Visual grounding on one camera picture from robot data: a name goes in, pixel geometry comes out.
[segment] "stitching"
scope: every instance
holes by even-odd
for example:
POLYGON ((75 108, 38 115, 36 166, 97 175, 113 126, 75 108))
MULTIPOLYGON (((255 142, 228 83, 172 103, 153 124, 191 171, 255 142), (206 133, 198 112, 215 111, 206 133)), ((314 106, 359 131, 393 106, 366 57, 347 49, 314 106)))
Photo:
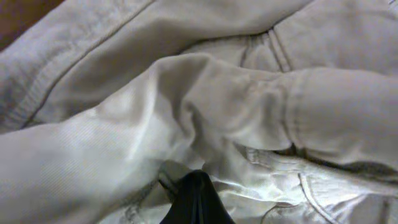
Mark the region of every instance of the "stitching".
POLYGON ((335 220, 331 215, 329 215, 324 209, 317 203, 317 201, 312 197, 312 191, 309 186, 309 183, 307 181, 307 178, 302 175, 298 174, 298 177, 301 181, 301 185, 303 188, 304 196, 307 198, 308 202, 310 202, 310 205, 318 211, 318 213, 323 216, 326 220, 331 222, 332 224, 341 224, 339 221, 335 220))
POLYGON ((304 99, 305 85, 307 84, 307 82, 312 74, 313 74, 313 72, 310 72, 310 73, 307 73, 304 75, 304 77, 302 78, 302 82, 299 84, 300 86, 298 87, 299 91, 294 96, 295 97, 295 109, 294 109, 293 124, 294 124, 294 130, 296 132, 296 139, 302 147, 304 147, 304 144, 303 144, 302 138, 300 137, 301 129, 299 127, 299 114, 300 114, 300 107, 299 107, 300 103, 299 102, 303 101, 303 99, 304 99))
MULTIPOLYGON (((102 38, 94 41, 94 43, 89 46, 83 53, 81 53, 80 55, 76 56, 76 58, 74 60, 72 60, 72 62, 70 63, 70 66, 68 66, 64 71, 60 72, 59 76, 53 81, 53 83, 51 83, 47 88, 47 90, 45 91, 43 97, 39 103, 39 105, 37 106, 37 108, 34 110, 34 112, 28 116, 28 119, 24 122, 24 124, 22 125, 21 128, 26 127, 29 122, 33 119, 33 117, 37 114, 37 112, 39 112, 39 110, 43 107, 45 101, 47 100, 47 98, 50 95, 50 92, 52 91, 52 89, 55 87, 55 85, 68 73, 69 70, 71 70, 79 61, 83 60, 90 52, 92 52, 95 48, 97 48, 98 46, 100 46, 101 44, 103 44, 106 40, 108 40, 109 38, 111 38, 115 33, 117 33, 117 31, 121 30, 127 23, 131 22, 134 18, 136 18, 140 13, 142 13, 143 11, 145 11, 145 9, 147 9, 151 4, 153 4, 156 0, 150 0, 147 1, 144 5, 140 6, 140 8, 136 11, 134 11, 134 13, 132 13, 131 15, 127 16, 124 20, 122 20, 120 23, 118 23, 116 26, 114 26, 109 32, 106 33, 105 36, 103 36, 102 38)), ((42 73, 43 70, 45 70, 45 68, 55 60, 55 58, 53 58, 51 61, 49 61, 44 68, 42 68, 38 73, 42 73)), ((40 75, 37 75, 35 80, 34 80, 34 84, 32 85, 32 87, 34 85, 38 85, 36 80, 39 79, 40 75)), ((19 105, 15 108, 15 110, 18 110, 19 108, 21 108, 21 104, 19 103, 19 105)))
POLYGON ((279 37, 279 35, 278 35, 277 31, 276 31, 276 27, 273 28, 273 31, 274 31, 274 34, 275 34, 275 40, 276 40, 276 42, 277 42, 276 44, 279 45, 279 47, 280 47, 280 52, 282 53, 282 56, 285 58, 285 61, 286 61, 285 64, 286 64, 286 66, 287 66, 287 70, 284 71, 284 72, 289 72, 289 71, 292 70, 292 66, 291 66, 291 63, 290 63, 290 59, 288 58, 287 53, 286 53, 286 50, 284 49, 284 46, 282 45, 282 42, 280 41, 280 37, 279 37))

